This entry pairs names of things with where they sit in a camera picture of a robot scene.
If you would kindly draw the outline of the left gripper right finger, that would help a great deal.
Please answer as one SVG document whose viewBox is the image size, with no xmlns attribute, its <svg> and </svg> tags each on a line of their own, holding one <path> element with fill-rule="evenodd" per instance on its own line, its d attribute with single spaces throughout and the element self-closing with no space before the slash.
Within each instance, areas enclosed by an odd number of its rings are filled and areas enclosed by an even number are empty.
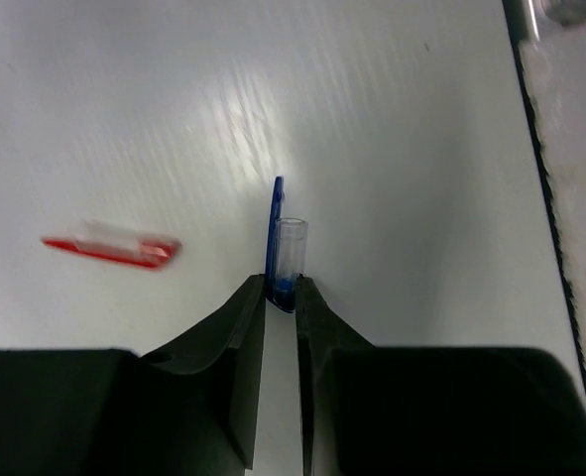
<svg viewBox="0 0 586 476">
<path fill-rule="evenodd" d="M 307 475 L 586 475 L 586 410 L 550 353 L 378 347 L 296 284 Z"/>
</svg>

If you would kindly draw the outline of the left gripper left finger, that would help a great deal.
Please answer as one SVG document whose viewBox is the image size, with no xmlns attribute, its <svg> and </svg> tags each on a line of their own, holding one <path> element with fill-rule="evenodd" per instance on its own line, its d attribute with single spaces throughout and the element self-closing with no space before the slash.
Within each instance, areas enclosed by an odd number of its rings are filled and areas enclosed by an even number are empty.
<svg viewBox="0 0 586 476">
<path fill-rule="evenodd" d="M 264 279 L 138 356 L 0 350 L 0 475 L 242 475 L 254 461 Z"/>
</svg>

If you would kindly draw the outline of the small red clip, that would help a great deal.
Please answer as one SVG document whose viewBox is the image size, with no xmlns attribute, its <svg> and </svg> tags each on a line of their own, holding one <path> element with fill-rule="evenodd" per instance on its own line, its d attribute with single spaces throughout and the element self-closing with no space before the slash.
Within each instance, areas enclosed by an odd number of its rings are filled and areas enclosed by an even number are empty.
<svg viewBox="0 0 586 476">
<path fill-rule="evenodd" d="M 161 270 L 182 249 L 181 242 L 168 235 L 96 221 L 83 221 L 67 233 L 43 236 L 41 242 L 71 255 L 148 271 Z"/>
</svg>

